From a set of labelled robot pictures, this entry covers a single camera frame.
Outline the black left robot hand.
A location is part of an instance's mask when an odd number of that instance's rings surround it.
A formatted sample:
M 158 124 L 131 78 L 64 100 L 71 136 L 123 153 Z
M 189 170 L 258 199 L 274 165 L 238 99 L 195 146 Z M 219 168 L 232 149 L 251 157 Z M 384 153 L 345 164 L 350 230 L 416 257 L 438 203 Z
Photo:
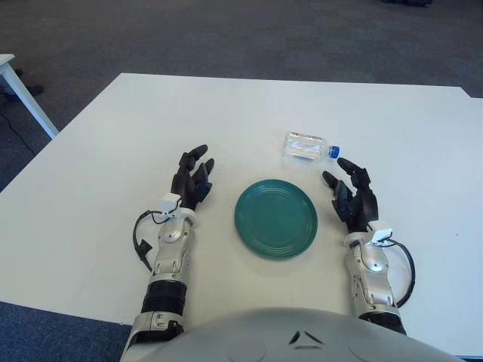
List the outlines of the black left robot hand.
M 214 168 L 214 159 L 210 158 L 206 162 L 200 163 L 197 170 L 196 162 L 208 151 L 207 145 L 201 145 L 190 152 L 184 152 L 179 161 L 178 171 L 175 173 L 171 193 L 179 195 L 180 206 L 195 211 L 197 205 L 209 194 L 212 183 L 209 175 Z

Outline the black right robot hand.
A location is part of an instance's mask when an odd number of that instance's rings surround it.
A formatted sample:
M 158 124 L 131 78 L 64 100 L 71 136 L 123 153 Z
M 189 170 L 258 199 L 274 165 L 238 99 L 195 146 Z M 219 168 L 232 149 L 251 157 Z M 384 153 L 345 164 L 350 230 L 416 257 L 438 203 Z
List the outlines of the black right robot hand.
M 370 187 L 371 179 L 365 168 L 345 158 L 338 158 L 337 163 L 350 176 L 355 194 L 344 181 L 325 170 L 322 177 L 333 192 L 331 203 L 349 234 L 366 232 L 369 222 L 379 219 L 377 198 Z

